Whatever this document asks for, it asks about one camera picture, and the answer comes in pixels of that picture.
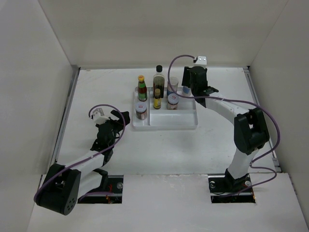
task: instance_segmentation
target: bottle label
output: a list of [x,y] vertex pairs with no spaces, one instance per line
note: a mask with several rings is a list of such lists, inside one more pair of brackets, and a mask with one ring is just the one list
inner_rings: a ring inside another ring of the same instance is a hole
[[139,100],[140,101],[147,100],[147,93],[139,93]]
[[156,109],[161,108],[161,98],[160,99],[154,98],[154,108]]

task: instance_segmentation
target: cable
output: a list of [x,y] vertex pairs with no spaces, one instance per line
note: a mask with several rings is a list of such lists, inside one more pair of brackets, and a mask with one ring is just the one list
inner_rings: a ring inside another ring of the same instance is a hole
[[88,192],[85,195],[81,196],[78,199],[78,203],[82,201],[83,198],[85,198],[86,196],[90,196],[90,195],[104,195],[104,196],[113,196],[114,193],[112,192]]
[[122,136],[123,136],[123,134],[124,134],[124,132],[125,132],[125,128],[126,128],[125,117],[123,116],[123,114],[122,114],[116,107],[114,107],[114,106],[112,106],[112,105],[108,105],[108,104],[99,104],[99,105],[95,105],[94,107],[92,107],[92,108],[89,110],[88,117],[90,117],[91,111],[92,111],[93,109],[99,107],[99,106],[108,106],[108,107],[111,107],[111,108],[113,108],[114,110],[116,110],[116,111],[120,114],[120,116],[121,116],[121,118],[122,118],[122,120],[123,120],[123,122],[124,122],[124,128],[123,128],[123,130],[122,130],[121,135],[119,136],[119,139],[118,139],[114,144],[112,144],[111,146],[109,146],[108,148],[106,148],[106,149],[104,149],[104,150],[102,150],[102,151],[99,151],[98,153],[94,154],[92,157],[88,157],[88,158],[83,159],[83,160],[81,160],[81,161],[79,161],[79,162],[76,162],[76,163],[74,163],[74,164],[72,164],[72,165],[70,165],[70,166],[68,166],[68,167],[65,167],[65,168],[62,169],[60,172],[58,172],[57,174],[55,174],[54,176],[52,176],[52,177],[51,177],[50,179],[48,179],[48,180],[38,189],[38,191],[35,193],[34,198],[33,198],[34,202],[36,202],[36,200],[37,200],[37,198],[38,198],[38,195],[42,192],[42,190],[43,190],[44,188],[46,188],[46,187],[47,187],[54,179],[56,179],[59,175],[61,175],[62,173],[64,173],[64,172],[67,171],[68,169],[73,168],[73,167],[75,167],[75,166],[77,166],[77,165],[79,165],[79,164],[81,164],[81,163],[84,163],[84,162],[86,162],[86,161],[92,159],[93,157],[96,157],[96,156],[102,154],[103,152],[105,152],[105,151],[107,151],[107,150],[113,148],[113,147],[121,140],[121,138],[122,138]]
[[249,187],[247,187],[247,188],[244,188],[244,189],[242,189],[241,191],[238,191],[238,192],[236,192],[236,193],[231,193],[231,194],[223,195],[222,197],[229,197],[229,196],[237,195],[237,194],[239,194],[239,193],[241,193],[241,192],[243,192],[243,191],[245,191],[245,190],[247,190],[247,189],[251,189],[251,188],[254,187],[254,186],[264,184],[264,183],[266,183],[266,182],[268,182],[268,181],[271,181],[271,180],[273,180],[274,178],[276,178],[277,173],[276,173],[275,170],[272,170],[272,169],[270,169],[270,168],[265,168],[265,167],[253,167],[253,166],[252,166],[252,164],[253,164],[254,162],[256,162],[257,160],[263,158],[264,156],[268,155],[269,153],[273,152],[273,151],[278,147],[278,145],[279,145],[279,143],[280,143],[281,134],[280,134],[279,126],[278,126],[278,124],[277,124],[275,118],[274,118],[274,117],[270,114],[270,112],[269,112],[268,110],[266,110],[264,107],[262,107],[262,106],[260,106],[260,105],[258,105],[258,104],[255,104],[255,103],[253,103],[253,102],[250,102],[250,101],[225,99],[225,98],[211,97],[211,96],[187,97],[187,96],[183,96],[183,95],[181,95],[181,94],[178,94],[177,91],[174,90],[173,86],[170,84],[169,74],[170,74],[170,69],[171,69],[173,63],[175,62],[175,60],[177,60],[178,58],[181,58],[181,57],[190,57],[190,58],[192,58],[192,59],[195,59],[195,57],[192,56],[192,55],[180,55],[180,56],[175,57],[175,58],[172,60],[172,62],[170,63],[170,65],[169,65],[169,70],[168,70],[168,85],[171,87],[173,93],[175,93],[175,94],[176,94],[177,96],[179,96],[179,97],[187,98],[187,99],[209,98],[209,99],[221,100],[221,101],[226,101],[226,102],[238,102],[238,103],[245,103],[245,104],[253,105],[253,106],[255,106],[255,107],[261,109],[261,110],[270,118],[270,120],[273,122],[273,124],[274,124],[274,126],[275,126],[275,128],[276,128],[276,131],[277,131],[277,142],[276,142],[276,144],[273,146],[273,148],[270,149],[269,151],[265,152],[264,154],[260,155],[259,157],[253,159],[253,160],[251,161],[251,164],[250,164],[250,167],[251,167],[251,168],[254,168],[254,169],[266,169],[266,170],[272,171],[273,173],[275,173],[274,177],[270,178],[269,180],[262,181],[262,182],[260,182],[260,183],[251,185],[251,186],[249,186]]

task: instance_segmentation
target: glass bottle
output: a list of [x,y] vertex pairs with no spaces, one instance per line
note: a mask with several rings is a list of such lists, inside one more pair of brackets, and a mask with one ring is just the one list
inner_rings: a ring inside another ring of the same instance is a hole
[[138,93],[139,93],[139,100],[141,102],[147,100],[147,87],[145,84],[145,77],[143,75],[139,76]]
[[165,78],[161,72],[162,72],[162,66],[157,65],[156,74],[154,75],[154,92],[158,88],[161,92],[161,98],[163,98]]
[[161,91],[156,88],[154,91],[154,109],[160,109],[161,108]]

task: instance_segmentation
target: jar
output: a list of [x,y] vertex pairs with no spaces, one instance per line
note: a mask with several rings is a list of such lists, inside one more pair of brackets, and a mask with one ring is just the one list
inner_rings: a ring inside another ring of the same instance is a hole
[[135,112],[136,116],[140,120],[144,120],[147,118],[147,104],[145,102],[137,102],[135,104]]
[[178,102],[179,102],[179,97],[171,93],[168,96],[168,110],[177,110],[178,107]]

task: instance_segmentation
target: white floor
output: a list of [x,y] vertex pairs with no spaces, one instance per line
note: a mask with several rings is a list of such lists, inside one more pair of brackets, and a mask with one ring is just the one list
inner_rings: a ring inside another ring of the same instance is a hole
[[288,174],[253,189],[256,203],[212,204],[206,175],[125,175],[122,204],[77,204],[67,216],[36,205],[28,232],[308,231]]
[[[152,86],[153,69],[82,70],[75,90],[58,162],[73,161],[84,155],[96,139],[98,129],[87,117],[96,104],[111,104],[132,117],[134,88],[138,75]],[[174,68],[172,76],[180,83],[183,68]],[[253,101],[242,68],[209,68],[209,85],[227,98]],[[106,115],[111,109],[104,108]],[[114,148],[104,166],[109,174],[218,174],[232,161],[236,147],[233,126],[219,114],[197,104],[198,127],[186,131],[134,131],[131,125]],[[269,150],[269,144],[258,153]],[[271,154],[256,163],[274,168]]]

